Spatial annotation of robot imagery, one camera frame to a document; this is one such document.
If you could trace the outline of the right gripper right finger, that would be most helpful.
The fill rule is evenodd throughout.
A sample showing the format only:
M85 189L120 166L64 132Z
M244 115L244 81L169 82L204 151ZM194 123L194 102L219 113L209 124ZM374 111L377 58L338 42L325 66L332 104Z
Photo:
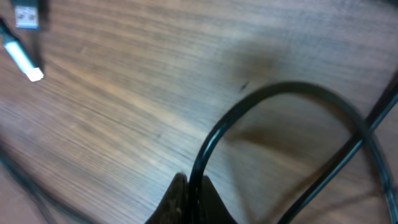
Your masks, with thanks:
M204 176L201 182L198 208L200 223L237 224L208 176Z

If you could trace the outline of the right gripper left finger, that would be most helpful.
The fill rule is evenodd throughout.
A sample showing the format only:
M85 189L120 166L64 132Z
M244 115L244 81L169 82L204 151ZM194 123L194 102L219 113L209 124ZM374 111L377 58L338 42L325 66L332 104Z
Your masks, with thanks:
M188 181L183 173L176 173L162 200L146 224L180 224L187 206Z

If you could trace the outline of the black USB cable long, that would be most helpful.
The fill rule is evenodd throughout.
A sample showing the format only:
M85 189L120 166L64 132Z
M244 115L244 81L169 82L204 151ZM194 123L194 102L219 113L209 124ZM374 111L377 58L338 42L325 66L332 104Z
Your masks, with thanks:
M304 82L283 82L263 87L235 104L214 126L202 144L195 159L188 183L188 202L183 213L184 223L200 223L198 199L201 190L203 173L208 160L224 133L232 127L245 113L260 102L279 94L296 93L316 97L340 110L352 122L356 132L338 151L331 164L324 173L290 206L280 218L280 223L290 223L298 213L308 205L323 188L340 172L342 168L363 146L367 147L374 161L381 187L386 198L391 223L397 223L396 191L392 183L392 175L387 168L387 162L383 158L377 145L373 132L387 116L390 110L397 104L397 85L386 88L367 118L362 118L359 113L335 93L320 86Z

